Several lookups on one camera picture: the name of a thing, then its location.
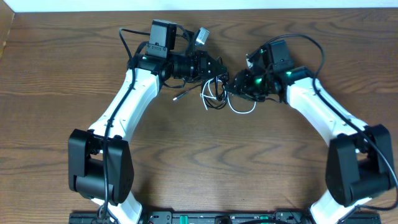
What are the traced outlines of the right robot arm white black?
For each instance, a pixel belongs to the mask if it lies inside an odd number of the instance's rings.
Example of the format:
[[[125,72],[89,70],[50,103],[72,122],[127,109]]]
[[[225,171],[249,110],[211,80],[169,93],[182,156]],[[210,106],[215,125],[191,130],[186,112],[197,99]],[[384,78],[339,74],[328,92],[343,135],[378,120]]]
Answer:
[[[277,37],[246,56],[225,89],[255,103],[277,95],[302,114],[328,146],[326,192],[310,207],[304,223],[344,223],[380,194],[397,188],[391,135],[381,124],[369,126],[344,109],[322,87],[317,74],[297,67],[285,40]]]

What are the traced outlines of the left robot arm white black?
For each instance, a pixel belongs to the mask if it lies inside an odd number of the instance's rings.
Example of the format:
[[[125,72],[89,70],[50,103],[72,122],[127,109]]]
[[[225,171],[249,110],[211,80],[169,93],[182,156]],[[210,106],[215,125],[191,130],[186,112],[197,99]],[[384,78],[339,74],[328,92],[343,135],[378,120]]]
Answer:
[[[134,168],[129,144],[150,102],[169,78],[204,85],[226,67],[202,50],[209,32],[195,32],[155,19],[149,40],[129,51],[126,76],[106,111],[88,129],[68,139],[70,190],[98,204],[96,213],[71,213],[70,223],[139,223],[142,205],[131,187]]]

